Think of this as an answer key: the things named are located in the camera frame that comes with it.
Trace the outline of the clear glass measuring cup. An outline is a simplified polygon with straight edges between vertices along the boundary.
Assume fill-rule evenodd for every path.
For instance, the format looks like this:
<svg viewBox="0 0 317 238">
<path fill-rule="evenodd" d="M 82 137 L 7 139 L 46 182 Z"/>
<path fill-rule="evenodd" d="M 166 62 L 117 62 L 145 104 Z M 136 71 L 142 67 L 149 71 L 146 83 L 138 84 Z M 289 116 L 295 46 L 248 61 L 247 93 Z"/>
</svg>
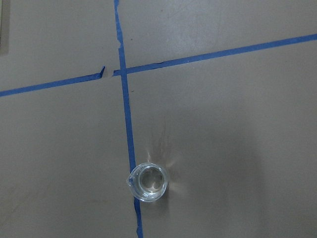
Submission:
<svg viewBox="0 0 317 238">
<path fill-rule="evenodd" d="M 160 165 L 142 163 L 132 170 L 126 182 L 136 199 L 151 203 L 163 197 L 169 185 L 169 176 Z"/>
</svg>

